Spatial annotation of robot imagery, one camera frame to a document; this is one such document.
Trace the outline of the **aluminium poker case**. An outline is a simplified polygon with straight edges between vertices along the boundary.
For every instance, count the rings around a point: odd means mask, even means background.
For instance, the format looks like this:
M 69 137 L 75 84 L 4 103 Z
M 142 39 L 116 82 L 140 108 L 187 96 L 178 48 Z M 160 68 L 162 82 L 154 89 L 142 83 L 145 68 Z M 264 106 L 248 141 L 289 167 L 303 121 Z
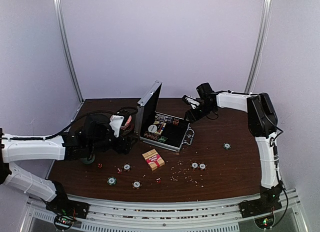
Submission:
M 180 152 L 183 145 L 190 146 L 194 140 L 195 132 L 191 128 L 188 121 L 183 118 L 175 117 L 160 113 L 157 111 L 157 105 L 162 88 L 161 81 L 155 81 L 151 88 L 137 102 L 137 114 L 135 116 L 134 133 L 139 139 L 147 144 L 174 151 Z M 173 118 L 179 119 L 178 126 L 172 124 Z M 144 138 L 144 133 L 148 132 L 148 127 L 152 124 L 165 122 L 166 126 L 161 136 L 167 137 L 166 142 Z

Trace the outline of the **red Texas Hold'em card box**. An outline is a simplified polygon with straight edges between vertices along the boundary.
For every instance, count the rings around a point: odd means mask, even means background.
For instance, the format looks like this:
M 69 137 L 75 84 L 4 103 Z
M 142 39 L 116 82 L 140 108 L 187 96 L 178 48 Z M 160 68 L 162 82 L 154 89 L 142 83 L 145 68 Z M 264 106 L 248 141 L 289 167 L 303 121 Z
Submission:
M 152 171 L 165 165 L 165 161 L 155 149 L 143 153 L 142 156 Z

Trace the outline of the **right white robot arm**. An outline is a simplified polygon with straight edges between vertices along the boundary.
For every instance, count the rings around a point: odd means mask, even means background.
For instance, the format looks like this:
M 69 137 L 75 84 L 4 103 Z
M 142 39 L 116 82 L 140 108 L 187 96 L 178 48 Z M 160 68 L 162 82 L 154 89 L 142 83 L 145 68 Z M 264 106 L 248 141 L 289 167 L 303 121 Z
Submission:
M 280 184 L 279 153 L 277 148 L 278 117 L 268 93 L 237 93 L 218 91 L 203 94 L 201 101 L 188 95 L 182 100 L 191 106 L 185 119 L 196 122 L 219 108 L 228 108 L 247 113 L 248 129 L 254 137 L 261 166 L 261 187 L 273 189 Z

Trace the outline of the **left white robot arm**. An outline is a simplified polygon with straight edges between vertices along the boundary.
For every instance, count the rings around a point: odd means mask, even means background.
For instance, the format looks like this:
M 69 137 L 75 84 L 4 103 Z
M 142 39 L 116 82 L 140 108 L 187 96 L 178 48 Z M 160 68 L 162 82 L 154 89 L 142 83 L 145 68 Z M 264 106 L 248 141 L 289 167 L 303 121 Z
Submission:
M 51 159 L 73 161 L 94 158 L 96 153 L 114 150 L 127 154 L 136 139 L 124 134 L 123 127 L 129 116 L 120 113 L 108 117 L 105 112 L 91 112 L 82 116 L 83 126 L 75 132 L 63 129 L 49 136 L 13 136 L 1 133 L 0 137 L 0 182 L 33 194 L 61 214 L 72 209 L 63 186 L 54 181 L 42 179 L 17 166 L 16 161 Z

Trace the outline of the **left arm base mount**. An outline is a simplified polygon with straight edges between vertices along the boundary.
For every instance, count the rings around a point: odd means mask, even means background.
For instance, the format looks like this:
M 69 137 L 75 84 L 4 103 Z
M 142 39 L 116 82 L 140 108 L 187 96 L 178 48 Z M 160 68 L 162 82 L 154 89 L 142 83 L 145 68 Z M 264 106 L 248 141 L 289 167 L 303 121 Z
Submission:
M 88 203 L 75 200 L 68 200 L 66 203 L 46 201 L 44 203 L 45 208 L 55 214 L 53 224 L 60 231 L 70 229 L 78 218 L 86 219 L 90 207 Z

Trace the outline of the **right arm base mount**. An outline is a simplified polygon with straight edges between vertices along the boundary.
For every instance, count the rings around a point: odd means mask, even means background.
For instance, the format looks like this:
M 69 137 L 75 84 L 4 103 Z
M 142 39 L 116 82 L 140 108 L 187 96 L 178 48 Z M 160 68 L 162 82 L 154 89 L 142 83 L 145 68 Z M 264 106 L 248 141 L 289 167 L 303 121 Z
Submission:
M 276 223 L 275 211 L 282 208 L 280 201 L 264 203 L 261 198 L 239 203 L 242 218 L 253 217 L 259 229 L 271 229 Z

